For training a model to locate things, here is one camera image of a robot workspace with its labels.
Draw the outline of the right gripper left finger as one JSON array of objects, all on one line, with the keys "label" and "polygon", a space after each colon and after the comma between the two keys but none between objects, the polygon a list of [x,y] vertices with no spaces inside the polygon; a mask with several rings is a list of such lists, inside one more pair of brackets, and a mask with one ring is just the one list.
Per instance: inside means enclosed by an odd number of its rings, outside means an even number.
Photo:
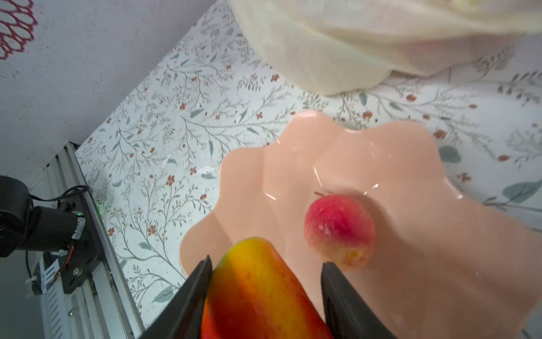
[{"label": "right gripper left finger", "polygon": [[140,338],[201,338],[204,304],[212,274],[212,261],[207,256]]}]

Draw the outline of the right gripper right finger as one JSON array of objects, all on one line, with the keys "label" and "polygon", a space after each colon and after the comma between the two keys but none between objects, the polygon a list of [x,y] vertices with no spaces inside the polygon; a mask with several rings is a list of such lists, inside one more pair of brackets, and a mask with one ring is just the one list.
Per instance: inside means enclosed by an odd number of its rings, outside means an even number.
[{"label": "right gripper right finger", "polygon": [[333,338],[395,338],[332,262],[323,264],[320,284],[325,323]]}]

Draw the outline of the red yellow mango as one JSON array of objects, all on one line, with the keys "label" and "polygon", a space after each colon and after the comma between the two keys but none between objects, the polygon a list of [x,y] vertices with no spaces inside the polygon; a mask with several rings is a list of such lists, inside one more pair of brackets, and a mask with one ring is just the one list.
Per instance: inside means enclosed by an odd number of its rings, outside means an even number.
[{"label": "red yellow mango", "polygon": [[297,277],[268,241],[235,244],[216,265],[202,338],[331,338]]}]

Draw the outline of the red yellow peach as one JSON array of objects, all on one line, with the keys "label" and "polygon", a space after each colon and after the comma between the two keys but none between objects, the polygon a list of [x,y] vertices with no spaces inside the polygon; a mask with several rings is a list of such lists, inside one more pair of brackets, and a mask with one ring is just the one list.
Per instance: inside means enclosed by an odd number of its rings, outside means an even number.
[{"label": "red yellow peach", "polygon": [[345,194],[316,193],[304,218],[307,245],[343,271],[364,268],[376,246],[375,221],[367,207]]}]

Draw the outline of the cream plastic fruit bag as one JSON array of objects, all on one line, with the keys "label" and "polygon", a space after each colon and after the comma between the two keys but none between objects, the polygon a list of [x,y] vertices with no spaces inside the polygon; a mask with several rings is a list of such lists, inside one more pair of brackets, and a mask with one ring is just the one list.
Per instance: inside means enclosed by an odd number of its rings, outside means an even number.
[{"label": "cream plastic fruit bag", "polygon": [[541,33],[540,1],[231,1],[249,45],[301,89],[432,76]]}]

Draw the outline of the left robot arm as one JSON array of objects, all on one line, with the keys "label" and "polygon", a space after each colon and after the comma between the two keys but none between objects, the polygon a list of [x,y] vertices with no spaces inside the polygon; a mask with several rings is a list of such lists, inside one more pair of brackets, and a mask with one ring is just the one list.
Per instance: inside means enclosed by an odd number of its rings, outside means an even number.
[{"label": "left robot arm", "polygon": [[35,206],[21,181],[1,177],[1,257],[16,250],[59,252],[75,244],[86,226],[77,211]]}]

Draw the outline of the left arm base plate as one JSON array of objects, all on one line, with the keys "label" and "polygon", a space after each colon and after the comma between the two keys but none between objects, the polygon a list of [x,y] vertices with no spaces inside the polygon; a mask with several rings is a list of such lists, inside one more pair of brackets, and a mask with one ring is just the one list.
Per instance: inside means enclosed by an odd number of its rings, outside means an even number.
[{"label": "left arm base plate", "polygon": [[34,211],[39,218],[30,236],[31,249],[58,259],[55,281],[69,295],[83,286],[104,258],[89,205],[74,197],[60,201],[56,208],[37,206]]}]

